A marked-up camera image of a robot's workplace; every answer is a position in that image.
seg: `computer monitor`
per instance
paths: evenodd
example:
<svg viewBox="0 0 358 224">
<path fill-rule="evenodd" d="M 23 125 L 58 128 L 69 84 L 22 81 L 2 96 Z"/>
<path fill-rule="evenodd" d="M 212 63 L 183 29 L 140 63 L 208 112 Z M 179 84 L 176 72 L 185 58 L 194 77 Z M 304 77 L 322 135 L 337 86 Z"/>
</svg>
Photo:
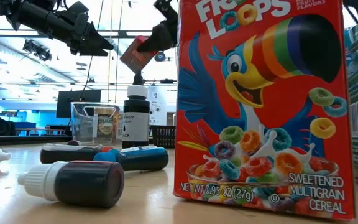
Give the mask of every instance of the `computer monitor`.
<svg viewBox="0 0 358 224">
<path fill-rule="evenodd" d="M 71 102 L 79 102 L 82 91 L 59 91 L 56 118 L 71 118 Z M 85 90 L 82 102 L 99 103 L 101 90 Z"/>
</svg>

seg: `black basket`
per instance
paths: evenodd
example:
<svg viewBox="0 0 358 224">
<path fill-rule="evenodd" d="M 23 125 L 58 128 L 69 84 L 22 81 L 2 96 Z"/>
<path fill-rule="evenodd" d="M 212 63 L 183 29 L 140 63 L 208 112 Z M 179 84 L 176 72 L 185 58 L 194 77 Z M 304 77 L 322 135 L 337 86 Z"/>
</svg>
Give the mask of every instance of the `black basket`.
<svg viewBox="0 0 358 224">
<path fill-rule="evenodd" d="M 164 148 L 175 148 L 176 126 L 151 125 L 153 145 Z"/>
</svg>

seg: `cereal box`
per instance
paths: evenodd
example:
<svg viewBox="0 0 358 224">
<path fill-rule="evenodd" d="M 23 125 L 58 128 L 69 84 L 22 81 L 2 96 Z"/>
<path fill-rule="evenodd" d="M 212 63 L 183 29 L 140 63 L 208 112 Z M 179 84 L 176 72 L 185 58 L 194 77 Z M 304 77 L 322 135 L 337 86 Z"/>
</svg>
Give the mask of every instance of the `cereal box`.
<svg viewBox="0 0 358 224">
<path fill-rule="evenodd" d="M 341 1 L 180 1 L 179 197 L 355 216 Z"/>
</svg>

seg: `dark bottle with white cap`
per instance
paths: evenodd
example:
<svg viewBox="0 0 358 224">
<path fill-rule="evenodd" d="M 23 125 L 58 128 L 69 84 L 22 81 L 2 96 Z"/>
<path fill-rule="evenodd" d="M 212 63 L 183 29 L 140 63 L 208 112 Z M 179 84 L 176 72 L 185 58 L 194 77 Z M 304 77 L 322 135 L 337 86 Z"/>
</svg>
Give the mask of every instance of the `dark bottle with white cap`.
<svg viewBox="0 0 358 224">
<path fill-rule="evenodd" d="M 124 170 L 117 162 L 60 161 L 37 165 L 17 181 L 29 195 L 49 201 L 111 208 L 121 197 Z"/>
<path fill-rule="evenodd" d="M 142 80 L 140 74 L 135 75 L 134 84 L 128 87 L 129 99 L 124 101 L 123 149 L 149 145 L 150 102 Z"/>
</svg>

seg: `toucan eye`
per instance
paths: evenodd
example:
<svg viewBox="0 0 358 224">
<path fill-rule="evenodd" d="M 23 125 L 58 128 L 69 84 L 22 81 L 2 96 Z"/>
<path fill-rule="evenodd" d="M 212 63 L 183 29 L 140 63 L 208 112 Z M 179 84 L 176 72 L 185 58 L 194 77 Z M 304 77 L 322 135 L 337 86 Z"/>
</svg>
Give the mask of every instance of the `toucan eye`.
<svg viewBox="0 0 358 224">
<path fill-rule="evenodd" d="M 229 73 L 239 72 L 242 67 L 241 57 L 236 54 L 231 55 L 227 60 L 226 66 L 227 66 L 226 69 Z"/>
</svg>

